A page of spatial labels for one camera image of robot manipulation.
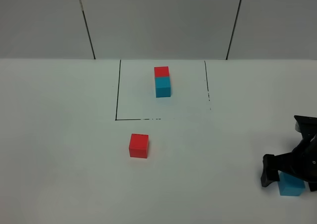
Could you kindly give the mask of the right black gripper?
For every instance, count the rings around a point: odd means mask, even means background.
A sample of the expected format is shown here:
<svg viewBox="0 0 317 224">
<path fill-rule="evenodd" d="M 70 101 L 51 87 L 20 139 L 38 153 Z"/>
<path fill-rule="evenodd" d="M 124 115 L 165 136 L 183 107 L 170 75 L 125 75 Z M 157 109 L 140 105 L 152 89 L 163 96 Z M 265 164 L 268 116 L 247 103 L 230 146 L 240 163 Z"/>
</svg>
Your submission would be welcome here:
<svg viewBox="0 0 317 224">
<path fill-rule="evenodd" d="M 308 182 L 311 192 L 317 191 L 317 134 L 303 137 L 291 152 L 277 156 L 265 154 L 261 175 L 262 187 L 280 181 L 279 168 L 280 171 Z"/>
</svg>

